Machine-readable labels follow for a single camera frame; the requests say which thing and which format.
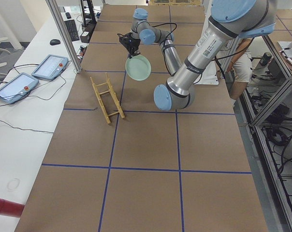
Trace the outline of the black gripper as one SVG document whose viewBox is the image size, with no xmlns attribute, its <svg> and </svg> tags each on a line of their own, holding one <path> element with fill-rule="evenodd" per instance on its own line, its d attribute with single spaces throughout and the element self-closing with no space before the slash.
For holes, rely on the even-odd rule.
<svg viewBox="0 0 292 232">
<path fill-rule="evenodd" d="M 140 54 L 139 45 L 140 45 L 140 39 L 133 39 L 133 42 L 131 44 L 124 46 L 126 50 L 129 52 L 129 56 L 128 56 L 129 59 Z"/>
</svg>

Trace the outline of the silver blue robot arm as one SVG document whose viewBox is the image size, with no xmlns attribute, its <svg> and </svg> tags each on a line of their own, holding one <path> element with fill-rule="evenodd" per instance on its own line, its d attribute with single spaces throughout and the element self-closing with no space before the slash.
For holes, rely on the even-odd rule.
<svg viewBox="0 0 292 232">
<path fill-rule="evenodd" d="M 183 109 L 194 101 L 194 81 L 202 76 L 226 42 L 237 37 L 254 38 L 272 33 L 276 11 L 276 0 L 212 1 L 208 27 L 183 63 L 173 44 L 171 32 L 152 27 L 145 9 L 135 9 L 130 32 L 118 36 L 129 52 L 129 59 L 140 54 L 140 43 L 156 43 L 161 47 L 167 70 L 172 76 L 165 84 L 155 88 L 154 102 L 164 111 Z"/>
</svg>

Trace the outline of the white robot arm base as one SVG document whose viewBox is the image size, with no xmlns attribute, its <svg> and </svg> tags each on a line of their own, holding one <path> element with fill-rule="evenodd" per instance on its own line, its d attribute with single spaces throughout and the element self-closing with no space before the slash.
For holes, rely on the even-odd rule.
<svg viewBox="0 0 292 232">
<path fill-rule="evenodd" d="M 202 77 L 209 63 L 228 40 L 228 35 L 219 28 L 221 25 L 213 20 L 211 11 L 214 3 L 214 0 L 209 2 L 200 39 L 174 76 L 174 81 L 179 82 L 182 88 L 189 88 Z"/>
</svg>

